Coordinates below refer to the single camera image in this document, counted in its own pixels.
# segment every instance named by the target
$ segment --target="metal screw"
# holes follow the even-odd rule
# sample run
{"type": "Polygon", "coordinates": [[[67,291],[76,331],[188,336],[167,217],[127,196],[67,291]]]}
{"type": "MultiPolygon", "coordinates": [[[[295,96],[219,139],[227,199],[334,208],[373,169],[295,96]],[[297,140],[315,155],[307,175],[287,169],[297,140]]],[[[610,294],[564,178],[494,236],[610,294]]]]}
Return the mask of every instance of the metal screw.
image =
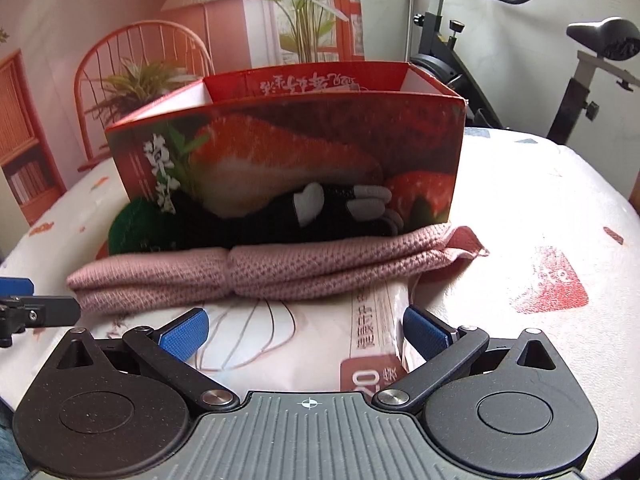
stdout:
{"type": "Polygon", "coordinates": [[[378,392],[378,400],[387,406],[401,406],[409,402],[409,394],[402,390],[382,390],[378,392]]]}
{"type": "Polygon", "coordinates": [[[234,400],[234,395],[226,390],[207,390],[200,398],[209,406],[225,406],[234,400]]]}

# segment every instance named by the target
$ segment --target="crosshair mark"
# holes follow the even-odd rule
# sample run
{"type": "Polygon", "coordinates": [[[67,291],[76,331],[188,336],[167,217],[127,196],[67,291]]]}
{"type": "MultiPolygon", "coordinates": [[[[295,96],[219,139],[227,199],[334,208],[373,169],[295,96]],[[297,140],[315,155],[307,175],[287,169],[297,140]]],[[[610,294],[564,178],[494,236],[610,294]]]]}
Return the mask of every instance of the crosshair mark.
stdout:
{"type": "Polygon", "coordinates": [[[303,408],[306,408],[308,410],[312,410],[313,408],[315,408],[319,404],[322,404],[322,402],[318,402],[317,400],[312,399],[311,397],[309,397],[308,399],[305,399],[302,402],[299,402],[298,404],[302,405],[303,408]]]}

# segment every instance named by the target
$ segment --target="blue gripper pad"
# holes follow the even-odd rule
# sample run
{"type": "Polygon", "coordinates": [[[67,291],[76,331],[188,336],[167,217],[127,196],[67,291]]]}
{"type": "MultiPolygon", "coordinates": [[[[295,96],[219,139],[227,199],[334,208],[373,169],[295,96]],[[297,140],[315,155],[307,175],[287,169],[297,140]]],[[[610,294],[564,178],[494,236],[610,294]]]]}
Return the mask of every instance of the blue gripper pad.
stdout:
{"type": "Polygon", "coordinates": [[[27,278],[0,278],[0,298],[33,296],[33,283],[27,278]]]}
{"type": "Polygon", "coordinates": [[[414,307],[409,306],[402,317],[402,332],[425,361],[433,359],[453,344],[451,334],[439,327],[414,307]]]}
{"type": "Polygon", "coordinates": [[[185,321],[161,333],[158,346],[180,361],[187,361],[209,337],[209,316],[198,311],[185,321]]]}

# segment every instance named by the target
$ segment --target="blue clamp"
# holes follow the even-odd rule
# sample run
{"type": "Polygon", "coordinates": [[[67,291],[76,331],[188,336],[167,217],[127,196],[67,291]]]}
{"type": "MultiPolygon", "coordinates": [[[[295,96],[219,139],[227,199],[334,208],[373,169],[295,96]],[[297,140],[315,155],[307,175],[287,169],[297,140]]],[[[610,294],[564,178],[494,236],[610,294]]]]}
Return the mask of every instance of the blue clamp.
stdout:
{"type": "Polygon", "coordinates": [[[188,361],[208,337],[209,316],[199,307],[192,308],[152,334],[152,339],[162,350],[180,361],[188,361]]]}
{"type": "Polygon", "coordinates": [[[33,283],[28,278],[0,278],[0,298],[33,296],[33,283]]]}
{"type": "Polygon", "coordinates": [[[460,337],[455,328],[413,305],[404,311],[402,332],[404,338],[427,362],[453,345],[460,337]]]}

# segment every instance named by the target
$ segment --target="green cloth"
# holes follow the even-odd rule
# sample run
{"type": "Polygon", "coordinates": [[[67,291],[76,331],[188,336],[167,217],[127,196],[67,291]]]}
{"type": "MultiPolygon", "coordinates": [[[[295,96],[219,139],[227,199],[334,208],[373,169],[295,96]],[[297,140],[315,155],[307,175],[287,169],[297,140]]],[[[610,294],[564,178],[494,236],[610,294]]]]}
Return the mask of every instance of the green cloth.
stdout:
{"type": "Polygon", "coordinates": [[[184,247],[175,215],[145,198],[135,198],[109,229],[109,254],[179,251],[184,247]]]}

